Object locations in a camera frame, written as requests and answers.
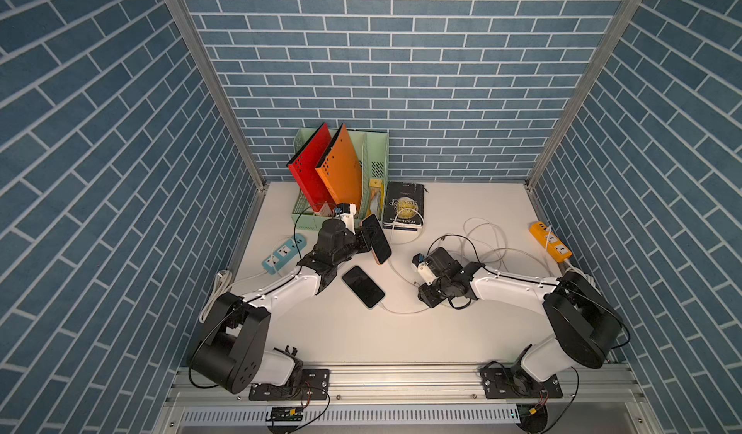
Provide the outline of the phone with pink case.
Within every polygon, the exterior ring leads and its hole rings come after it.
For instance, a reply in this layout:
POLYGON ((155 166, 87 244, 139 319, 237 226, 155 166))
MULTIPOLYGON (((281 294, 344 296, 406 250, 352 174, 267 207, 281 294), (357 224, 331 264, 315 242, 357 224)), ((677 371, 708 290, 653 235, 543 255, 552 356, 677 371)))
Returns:
POLYGON ((379 265, 385 264, 392 255, 390 243, 378 217, 371 214, 361 222, 361 235, 379 265))

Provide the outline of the phone with blue case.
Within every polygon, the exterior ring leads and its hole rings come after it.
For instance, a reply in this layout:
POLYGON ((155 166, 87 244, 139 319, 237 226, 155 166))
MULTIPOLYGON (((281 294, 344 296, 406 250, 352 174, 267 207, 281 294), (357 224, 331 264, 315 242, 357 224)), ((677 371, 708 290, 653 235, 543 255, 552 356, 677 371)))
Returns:
POLYGON ((367 308, 375 308, 386 297, 384 290, 359 266, 351 268, 342 279, 367 308))

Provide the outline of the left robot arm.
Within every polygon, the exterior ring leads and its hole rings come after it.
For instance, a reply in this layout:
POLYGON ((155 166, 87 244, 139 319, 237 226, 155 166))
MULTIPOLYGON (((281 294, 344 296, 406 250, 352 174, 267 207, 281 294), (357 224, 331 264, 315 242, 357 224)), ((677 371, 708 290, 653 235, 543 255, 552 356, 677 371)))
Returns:
POLYGON ((267 348, 272 320, 319 295, 332 284, 342 263, 365 252, 373 252, 380 262, 390 256, 390 245, 375 217, 354 229, 341 219, 330 219, 319 230, 314 248, 288 277, 251 297, 231 292, 218 296, 189 361, 189 372, 211 383, 201 385, 191 379, 191 385, 203 390, 221 387, 233 395, 252 385, 299 389, 303 361, 297 358, 297 350, 267 348))

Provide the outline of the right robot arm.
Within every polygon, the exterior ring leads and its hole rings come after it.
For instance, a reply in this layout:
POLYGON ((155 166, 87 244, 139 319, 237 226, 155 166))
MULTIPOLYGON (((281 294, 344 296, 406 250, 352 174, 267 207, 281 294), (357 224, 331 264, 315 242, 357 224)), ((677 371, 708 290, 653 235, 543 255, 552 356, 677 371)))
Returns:
POLYGON ((465 298, 517 306, 548 320, 550 335, 528 345, 515 362, 480 368, 488 399, 562 397, 557 374, 572 366, 602 368, 625 329, 613 307, 575 271, 548 279, 489 272, 481 262, 461 265, 445 248, 417 254, 412 264, 421 277, 417 298, 428 308, 465 298))

